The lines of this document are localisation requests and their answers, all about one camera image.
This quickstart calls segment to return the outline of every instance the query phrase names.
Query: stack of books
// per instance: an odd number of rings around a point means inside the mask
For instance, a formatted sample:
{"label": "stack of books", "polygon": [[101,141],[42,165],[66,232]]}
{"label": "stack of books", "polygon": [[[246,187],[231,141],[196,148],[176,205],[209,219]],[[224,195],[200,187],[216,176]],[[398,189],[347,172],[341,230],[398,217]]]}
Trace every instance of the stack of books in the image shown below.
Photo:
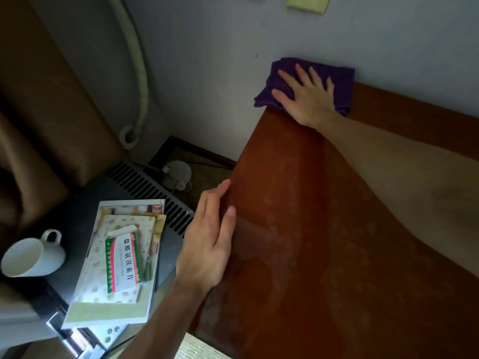
{"label": "stack of books", "polygon": [[164,206],[164,199],[100,202],[62,329],[147,322]]}

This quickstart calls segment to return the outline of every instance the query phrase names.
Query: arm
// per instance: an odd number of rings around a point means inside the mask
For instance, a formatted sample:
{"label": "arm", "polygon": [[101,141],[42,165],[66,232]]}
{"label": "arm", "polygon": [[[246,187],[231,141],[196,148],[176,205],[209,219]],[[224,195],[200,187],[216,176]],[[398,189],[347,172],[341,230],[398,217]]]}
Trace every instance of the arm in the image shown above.
{"label": "arm", "polygon": [[148,323],[120,359],[173,358],[201,302],[223,277],[231,253],[236,210],[219,222],[219,202],[230,187],[223,181],[201,194],[195,218],[184,235],[176,279]]}
{"label": "arm", "polygon": [[316,129],[417,238],[479,277],[479,163],[346,119],[334,111],[334,85],[296,66],[303,85],[273,96],[302,125]]}

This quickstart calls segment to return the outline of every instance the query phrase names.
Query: vent grille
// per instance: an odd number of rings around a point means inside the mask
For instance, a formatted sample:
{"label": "vent grille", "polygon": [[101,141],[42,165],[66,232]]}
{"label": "vent grille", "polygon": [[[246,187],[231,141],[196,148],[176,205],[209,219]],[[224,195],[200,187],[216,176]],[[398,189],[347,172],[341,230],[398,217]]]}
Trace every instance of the vent grille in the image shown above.
{"label": "vent grille", "polygon": [[165,199],[165,225],[184,237],[194,213],[164,187],[124,161],[116,164],[106,174],[136,199]]}

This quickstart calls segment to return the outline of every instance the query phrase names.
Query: mug handle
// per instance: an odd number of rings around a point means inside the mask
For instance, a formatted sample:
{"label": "mug handle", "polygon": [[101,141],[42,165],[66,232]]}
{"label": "mug handle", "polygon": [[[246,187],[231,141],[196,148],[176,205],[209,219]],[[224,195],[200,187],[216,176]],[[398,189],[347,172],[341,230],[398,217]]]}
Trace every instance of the mug handle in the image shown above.
{"label": "mug handle", "polygon": [[55,238],[55,241],[52,242],[53,244],[59,245],[60,244],[60,239],[61,239],[61,233],[58,229],[47,229],[46,231],[43,232],[42,237],[40,238],[41,241],[48,242],[48,236],[51,233],[56,233],[57,236]]}

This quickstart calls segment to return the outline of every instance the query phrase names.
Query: wooden surface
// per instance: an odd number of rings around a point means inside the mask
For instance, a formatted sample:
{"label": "wooden surface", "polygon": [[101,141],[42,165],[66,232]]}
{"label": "wooden surface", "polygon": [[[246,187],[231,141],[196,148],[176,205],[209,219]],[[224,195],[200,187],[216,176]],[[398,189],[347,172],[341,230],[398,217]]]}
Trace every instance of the wooden surface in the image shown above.
{"label": "wooden surface", "polygon": [[[479,120],[356,84],[351,119],[479,159]],[[267,109],[232,175],[225,277],[192,332],[233,358],[472,358],[479,280],[412,236],[339,152]]]}

